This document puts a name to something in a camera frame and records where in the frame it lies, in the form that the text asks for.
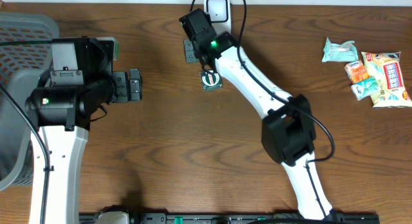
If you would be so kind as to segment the round black red tin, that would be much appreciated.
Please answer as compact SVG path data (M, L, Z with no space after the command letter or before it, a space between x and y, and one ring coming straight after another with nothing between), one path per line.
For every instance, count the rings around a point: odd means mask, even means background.
M204 91L214 91L223 86L222 79L218 73L202 71L200 72L200 79Z

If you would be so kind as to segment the green tissue pack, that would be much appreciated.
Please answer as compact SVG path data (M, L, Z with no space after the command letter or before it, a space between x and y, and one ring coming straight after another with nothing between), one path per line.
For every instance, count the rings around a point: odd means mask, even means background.
M359 59L355 41L336 44L327 38L323 52L322 62L355 62Z

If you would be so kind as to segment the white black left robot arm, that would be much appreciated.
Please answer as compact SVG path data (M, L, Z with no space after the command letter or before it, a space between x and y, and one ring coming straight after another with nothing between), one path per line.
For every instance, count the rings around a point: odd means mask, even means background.
M142 98L138 69L53 70L50 85L32 91L26 110L33 127L34 175L30 223L78 223L80 168L91 115L104 104Z

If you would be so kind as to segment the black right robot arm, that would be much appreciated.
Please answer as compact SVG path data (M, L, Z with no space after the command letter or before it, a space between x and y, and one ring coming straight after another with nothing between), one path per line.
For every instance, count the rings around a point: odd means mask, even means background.
M333 212L317 174L315 126L309 101L276 86L251 62L231 34L192 35L183 42L186 59L210 66L204 74L228 80L252 104L262 120L261 143L282 165L292 184L298 211L305 219L326 220Z

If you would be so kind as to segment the yellow wet wipes pack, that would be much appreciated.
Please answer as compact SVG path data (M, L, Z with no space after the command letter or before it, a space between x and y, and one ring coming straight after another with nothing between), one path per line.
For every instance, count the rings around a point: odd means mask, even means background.
M408 107L411 99L406 91L400 67L401 52L361 52L364 67L379 85L379 91L371 95L373 108Z

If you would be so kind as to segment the small orange box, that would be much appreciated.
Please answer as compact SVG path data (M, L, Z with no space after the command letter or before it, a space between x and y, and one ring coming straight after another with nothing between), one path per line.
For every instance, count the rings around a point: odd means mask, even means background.
M350 62L344 67L352 84L364 81L370 77L362 61Z

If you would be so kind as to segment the small green tissue packet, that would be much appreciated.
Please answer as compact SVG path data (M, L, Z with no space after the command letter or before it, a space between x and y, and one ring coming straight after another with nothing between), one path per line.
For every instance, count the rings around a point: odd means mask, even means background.
M351 90L357 100L362 100L380 91L380 86L375 77L351 85Z

